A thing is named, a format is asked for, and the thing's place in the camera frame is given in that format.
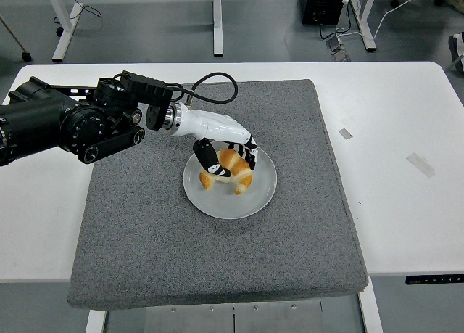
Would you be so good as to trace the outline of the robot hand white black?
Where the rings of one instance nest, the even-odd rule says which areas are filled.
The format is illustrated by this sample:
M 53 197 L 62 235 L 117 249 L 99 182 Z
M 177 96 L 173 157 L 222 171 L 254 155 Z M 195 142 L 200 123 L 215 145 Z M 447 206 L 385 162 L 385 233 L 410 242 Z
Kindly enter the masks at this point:
M 211 141 L 222 141 L 239 147 L 239 154 L 248 163 L 251 170 L 257 162 L 257 144 L 250 132 L 228 115 L 208 111 L 189 110 L 180 102 L 173 103 L 174 121 L 171 128 L 173 136 L 193 135 L 197 141 L 193 151 L 203 169 L 208 173 L 230 177 L 231 172 L 224 168 Z

